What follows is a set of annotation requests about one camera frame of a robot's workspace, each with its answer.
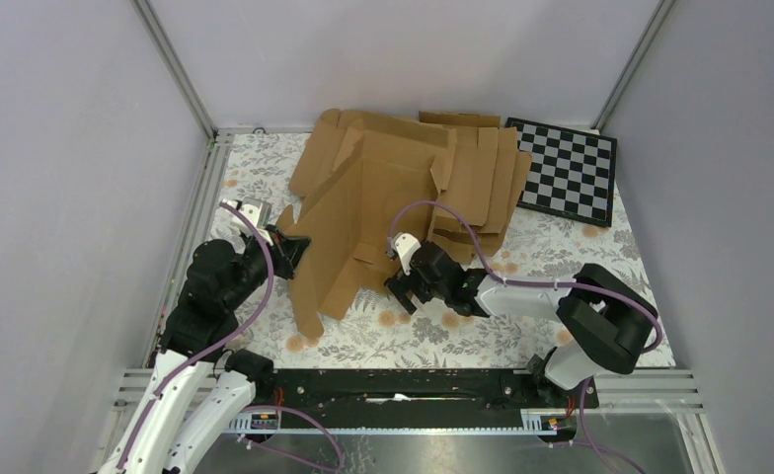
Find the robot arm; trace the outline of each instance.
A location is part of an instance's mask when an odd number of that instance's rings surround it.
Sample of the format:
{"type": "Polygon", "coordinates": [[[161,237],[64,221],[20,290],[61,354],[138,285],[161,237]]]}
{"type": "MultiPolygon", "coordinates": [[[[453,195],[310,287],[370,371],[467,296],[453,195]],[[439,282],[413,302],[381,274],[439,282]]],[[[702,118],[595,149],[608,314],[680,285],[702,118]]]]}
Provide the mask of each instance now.
{"type": "Polygon", "coordinates": [[[570,288],[569,283],[581,282],[620,293],[657,316],[651,304],[599,265],[586,264],[570,277],[543,278],[552,284],[535,287],[497,281],[483,269],[465,270],[436,244],[419,242],[410,234],[398,234],[393,249],[402,268],[385,285],[411,314],[417,307],[410,295],[415,295],[422,303],[435,297],[442,299],[463,316],[509,314],[561,321],[574,339],[552,350],[546,360],[539,357],[532,361],[530,369],[564,390],[603,371],[631,373],[652,330],[649,320],[628,305],[570,288]]]}
{"type": "Polygon", "coordinates": [[[227,358],[224,372],[197,410],[184,422],[167,452],[164,474],[192,474],[227,424],[272,391],[273,362],[245,350],[227,358]]]}
{"type": "MultiPolygon", "coordinates": [[[[311,239],[288,238],[273,225],[266,225],[270,206],[264,202],[248,200],[228,204],[241,210],[261,229],[260,235],[271,251],[273,276],[293,278],[294,269],[311,239]]],[[[197,388],[221,358],[223,350],[214,351],[186,367],[168,386],[160,387],[167,374],[235,331],[236,309],[268,277],[273,277],[268,275],[259,243],[244,234],[247,228],[241,222],[238,227],[245,241],[242,254],[220,239],[204,242],[194,250],[178,304],[166,321],[152,379],[118,447],[98,474],[160,474],[164,467],[170,469],[165,471],[170,474],[192,473],[221,429],[253,401],[257,387],[252,377],[259,375],[257,367],[237,363],[241,357],[232,355],[216,389],[181,428],[197,388]],[[132,446],[126,449],[141,417],[145,417],[144,422],[132,446]]]]}

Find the brown cardboard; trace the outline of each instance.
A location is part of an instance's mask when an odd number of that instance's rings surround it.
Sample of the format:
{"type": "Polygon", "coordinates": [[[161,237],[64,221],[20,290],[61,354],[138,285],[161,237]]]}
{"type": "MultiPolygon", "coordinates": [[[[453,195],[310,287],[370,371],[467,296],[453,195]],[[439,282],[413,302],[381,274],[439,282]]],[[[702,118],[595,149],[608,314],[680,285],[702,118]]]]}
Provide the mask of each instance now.
{"type": "MultiPolygon", "coordinates": [[[[323,334],[319,312],[342,319],[359,288],[384,291],[400,265],[386,256],[390,223],[407,204],[438,198],[442,160],[456,140],[443,127],[368,120],[350,121],[337,144],[345,156],[332,157],[337,168],[308,193],[299,220],[287,208],[277,222],[288,235],[312,238],[289,284],[297,328],[309,338],[323,334]]],[[[430,208],[415,207],[398,230],[425,235],[430,217],[430,208]]]]}
{"type": "MultiPolygon", "coordinates": [[[[508,202],[506,203],[506,223],[503,231],[497,234],[478,234],[480,247],[483,255],[494,255],[503,245],[503,239],[506,237],[506,230],[511,222],[517,202],[520,199],[523,187],[526,184],[526,177],[529,174],[529,168],[532,165],[532,156],[527,152],[518,152],[515,157],[515,166],[511,174],[508,191],[508,202]]],[[[435,229],[433,224],[428,232],[428,238],[442,247],[445,252],[456,262],[461,264],[470,264],[474,258],[474,243],[468,233],[451,232],[441,229],[435,229]]]]}
{"type": "Polygon", "coordinates": [[[478,229],[481,234],[497,234],[505,231],[511,211],[508,210],[509,188],[518,154],[517,128],[503,128],[498,134],[498,164],[492,180],[492,198],[489,200],[489,216],[478,229]]]}
{"type": "Polygon", "coordinates": [[[360,134],[372,130],[388,136],[398,132],[405,140],[415,142],[415,145],[428,146],[431,144],[429,143],[431,140],[436,141],[437,139],[451,140],[450,143],[445,144],[444,151],[439,149],[440,144],[438,143],[434,143],[430,150],[431,153],[439,155],[436,169],[432,174],[438,180],[440,187],[447,189],[456,138],[442,133],[438,135],[438,138],[434,138],[426,131],[432,127],[437,126],[375,112],[329,109],[323,112],[317,120],[314,131],[306,141],[300,161],[294,168],[288,187],[301,198],[308,196],[320,183],[329,178],[341,162],[349,156],[350,147],[358,142],[360,134]],[[356,134],[347,138],[347,132],[350,128],[354,128],[356,134]]]}
{"type": "MultiPolygon", "coordinates": [[[[482,116],[476,114],[453,114],[453,113],[433,113],[419,112],[419,118],[422,122],[440,123],[450,125],[458,130],[457,135],[457,155],[454,158],[455,168],[453,175],[454,192],[465,188],[463,184],[457,184],[466,174],[472,177],[470,193],[462,193],[458,197],[453,197],[453,193],[443,193],[440,202],[449,205],[459,212],[466,220],[474,225],[475,231],[479,233],[498,233],[504,230],[507,218],[506,203],[509,195],[509,182],[514,169],[515,155],[517,154],[517,130],[515,128],[503,128],[498,130],[501,125],[499,116],[482,116]],[[472,136],[468,133],[459,133],[467,127],[477,129],[479,137],[483,133],[487,136],[490,133],[489,128],[496,130],[497,147],[490,146],[491,141],[487,138],[484,145],[478,143],[478,149],[474,157],[466,159],[465,150],[473,145],[472,136]],[[482,212],[478,210],[483,204],[487,206],[485,218],[476,218],[482,212]]],[[[434,228],[452,232],[465,232],[462,225],[454,219],[449,213],[438,209],[434,212],[434,228]]]]}
{"type": "MultiPolygon", "coordinates": [[[[470,225],[481,226],[489,215],[492,181],[498,161],[498,129],[491,127],[452,126],[457,133],[450,188],[439,202],[459,213],[470,225]]],[[[434,212],[436,227],[459,231],[460,222],[448,211],[434,212]]]]}

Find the metal frame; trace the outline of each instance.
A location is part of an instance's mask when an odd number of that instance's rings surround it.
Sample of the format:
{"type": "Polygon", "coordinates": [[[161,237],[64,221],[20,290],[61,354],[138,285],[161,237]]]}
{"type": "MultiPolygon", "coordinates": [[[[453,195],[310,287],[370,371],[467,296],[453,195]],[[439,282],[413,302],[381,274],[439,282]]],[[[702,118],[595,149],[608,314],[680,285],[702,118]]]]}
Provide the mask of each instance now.
{"type": "Polygon", "coordinates": [[[144,354],[140,366],[145,367],[149,355],[154,352],[159,339],[158,329],[165,318],[178,302],[180,285],[184,282],[187,267],[190,264],[190,254],[193,249],[207,240],[212,217],[215,214],[215,201],[221,191],[221,182],[224,170],[227,168],[227,156],[230,154],[230,146],[233,144],[233,134],[217,133],[215,140],[211,142],[209,151],[204,157],[203,167],[193,188],[190,209],[184,220],[181,233],[181,243],[175,252],[172,268],[161,296],[162,304],[159,306],[161,313],[155,320],[154,327],[149,334],[149,345],[144,354]]]}
{"type": "MultiPolygon", "coordinates": [[[[624,92],[675,3],[676,0],[660,0],[658,2],[658,6],[631,57],[623,68],[599,116],[590,128],[603,130],[609,123],[624,92]]],[[[203,158],[203,167],[193,188],[192,202],[184,222],[181,244],[176,250],[170,276],[164,288],[161,309],[168,312],[176,304],[178,296],[176,285],[180,285],[183,281],[192,249],[206,239],[215,211],[215,200],[220,191],[227,157],[235,135],[255,132],[301,133],[310,132],[311,128],[275,127],[274,129],[264,129],[260,125],[256,125],[217,129],[204,108],[200,96],[181,64],[149,0],[131,0],[131,4],[140,16],[164,64],[187,101],[198,126],[210,138],[210,148],[203,158]]],[[[157,343],[156,331],[162,317],[163,315],[160,315],[152,330],[147,355],[154,350],[157,343]]],[[[150,373],[150,369],[129,369],[125,372],[121,387],[116,395],[115,407],[112,409],[100,436],[100,447],[94,458],[92,470],[99,468],[107,455],[107,449],[113,447],[124,431],[133,413],[134,405],[139,402],[148,383],[150,373]]],[[[640,368],[631,375],[599,375],[596,377],[596,383],[599,387],[601,407],[594,410],[595,413],[670,413],[680,425],[681,435],[693,470],[695,472],[724,474],[721,457],[710,433],[707,415],[689,370],[640,368]]],[[[191,407],[197,406],[214,384],[213,378],[207,378],[195,394],[191,407]]],[[[552,410],[530,410],[529,413],[535,415],[556,414],[552,410]]]]}
{"type": "Polygon", "coordinates": [[[151,3],[148,0],[131,0],[131,4],[149,32],[152,42],[163,59],[164,65],[169,69],[175,84],[187,101],[187,105],[198,122],[198,126],[201,127],[207,138],[212,138],[215,135],[215,124],[204,108],[198,92],[195,91],[195,87],[193,87],[193,83],[190,81],[190,76],[187,75],[187,71],[181,64],[181,60],[178,59],[178,54],[175,53],[175,49],[172,47],[169,37],[166,36],[166,32],[163,30],[163,26],[160,24],[160,20],[158,20],[151,3]]]}
{"type": "MultiPolygon", "coordinates": [[[[719,451],[715,446],[707,415],[690,370],[675,368],[638,368],[631,375],[601,374],[596,377],[600,408],[589,413],[602,415],[645,415],[668,413],[678,423],[683,442],[697,473],[725,474],[719,451]]],[[[130,420],[151,379],[151,369],[128,369],[116,395],[100,445],[94,457],[97,468],[113,448],[130,420]]],[[[215,379],[207,377],[193,397],[190,411],[197,407],[215,386],[215,379]]],[[[555,410],[528,410],[528,415],[558,415],[555,410]]],[[[379,433],[357,433],[379,435],[379,433]]],[[[443,432],[455,435],[457,432],[443,432]]],[[[463,435],[494,435],[486,431],[463,431],[463,435]]]]}
{"type": "Polygon", "coordinates": [[[608,100],[605,102],[605,105],[602,106],[602,111],[599,112],[599,116],[593,121],[591,128],[603,130],[605,126],[608,125],[611,116],[614,115],[617,104],[619,104],[620,99],[622,99],[623,94],[625,94],[629,83],[631,83],[631,79],[643,62],[643,58],[646,57],[646,53],[649,52],[649,47],[652,45],[652,42],[655,41],[655,37],[660,31],[660,27],[663,26],[663,23],[675,3],[677,3],[677,0],[659,1],[658,6],[655,8],[655,12],[652,14],[649,23],[646,25],[643,34],[640,36],[640,40],[637,41],[637,45],[634,47],[634,52],[631,53],[631,57],[623,68],[613,90],[611,90],[608,100]]]}

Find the white bracket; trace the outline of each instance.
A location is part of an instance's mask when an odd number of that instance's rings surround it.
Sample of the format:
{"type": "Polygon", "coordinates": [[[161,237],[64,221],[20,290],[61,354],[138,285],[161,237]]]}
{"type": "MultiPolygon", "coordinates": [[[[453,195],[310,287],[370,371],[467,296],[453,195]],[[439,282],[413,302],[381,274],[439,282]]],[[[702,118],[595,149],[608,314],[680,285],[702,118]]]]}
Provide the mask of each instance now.
{"type": "Polygon", "coordinates": [[[406,232],[400,232],[393,238],[393,249],[399,255],[399,261],[402,263],[402,270],[405,272],[405,275],[410,274],[411,258],[421,246],[419,239],[406,232]]]}

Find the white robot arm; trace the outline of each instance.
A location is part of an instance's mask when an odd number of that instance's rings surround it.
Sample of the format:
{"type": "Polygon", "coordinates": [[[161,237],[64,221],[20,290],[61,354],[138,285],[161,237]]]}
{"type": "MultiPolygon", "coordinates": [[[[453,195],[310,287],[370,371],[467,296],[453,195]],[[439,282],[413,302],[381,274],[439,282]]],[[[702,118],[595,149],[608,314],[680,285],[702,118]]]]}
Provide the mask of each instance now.
{"type": "Polygon", "coordinates": [[[631,373],[652,331],[652,323],[621,301],[576,289],[578,283],[598,286],[635,300],[653,315],[655,309],[608,270],[586,264],[564,278],[494,278],[483,269],[464,270],[436,244],[399,233],[394,257],[402,268],[385,281],[396,299],[413,314],[414,295],[422,303],[442,299],[463,316],[522,315],[562,322],[573,335],[556,348],[540,370],[550,382],[572,390],[584,379],[604,371],[631,373]]]}

